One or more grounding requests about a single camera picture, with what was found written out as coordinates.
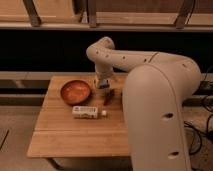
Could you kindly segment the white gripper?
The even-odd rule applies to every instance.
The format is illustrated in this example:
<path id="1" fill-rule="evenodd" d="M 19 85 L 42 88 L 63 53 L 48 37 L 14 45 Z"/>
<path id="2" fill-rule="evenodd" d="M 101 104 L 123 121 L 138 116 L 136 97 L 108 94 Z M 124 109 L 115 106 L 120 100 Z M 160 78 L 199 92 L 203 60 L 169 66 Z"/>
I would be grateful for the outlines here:
<path id="1" fill-rule="evenodd" d="M 114 76 L 113 72 L 96 72 L 95 87 L 97 89 L 105 89 L 110 87 L 109 79 Z"/>

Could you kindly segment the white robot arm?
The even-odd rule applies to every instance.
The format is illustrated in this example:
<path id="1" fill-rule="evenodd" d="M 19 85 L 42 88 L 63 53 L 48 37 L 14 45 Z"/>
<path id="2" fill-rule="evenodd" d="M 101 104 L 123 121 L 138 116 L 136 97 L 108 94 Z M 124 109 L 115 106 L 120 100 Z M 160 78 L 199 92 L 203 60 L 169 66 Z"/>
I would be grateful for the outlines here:
<path id="1" fill-rule="evenodd" d="M 100 81 L 115 68 L 128 73 L 122 104 L 133 171 L 192 171 L 182 103 L 200 85 L 198 64 L 171 53 L 117 50 L 109 37 L 86 54 Z"/>

